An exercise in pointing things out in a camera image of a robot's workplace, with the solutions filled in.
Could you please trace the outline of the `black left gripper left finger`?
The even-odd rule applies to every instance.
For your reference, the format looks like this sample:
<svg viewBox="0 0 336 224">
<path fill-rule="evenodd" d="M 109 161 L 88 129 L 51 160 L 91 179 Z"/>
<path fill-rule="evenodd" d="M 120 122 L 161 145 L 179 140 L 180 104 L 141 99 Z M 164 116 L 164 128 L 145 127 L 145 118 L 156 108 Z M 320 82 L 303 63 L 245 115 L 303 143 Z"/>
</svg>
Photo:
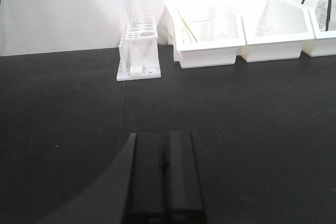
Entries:
<svg viewBox="0 0 336 224">
<path fill-rule="evenodd" d="M 163 149 L 156 133 L 132 133 L 132 166 L 123 223 L 164 223 Z"/>
</svg>

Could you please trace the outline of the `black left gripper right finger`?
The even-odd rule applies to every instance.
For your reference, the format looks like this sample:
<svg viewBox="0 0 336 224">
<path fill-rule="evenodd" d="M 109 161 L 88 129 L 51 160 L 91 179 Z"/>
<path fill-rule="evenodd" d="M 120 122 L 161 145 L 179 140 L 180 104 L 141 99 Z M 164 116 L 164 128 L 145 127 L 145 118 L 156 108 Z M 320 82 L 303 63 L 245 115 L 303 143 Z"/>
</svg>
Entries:
<svg viewBox="0 0 336 224">
<path fill-rule="evenodd" d="M 165 150 L 168 223 L 206 223 L 192 135 L 170 131 Z"/>
</svg>

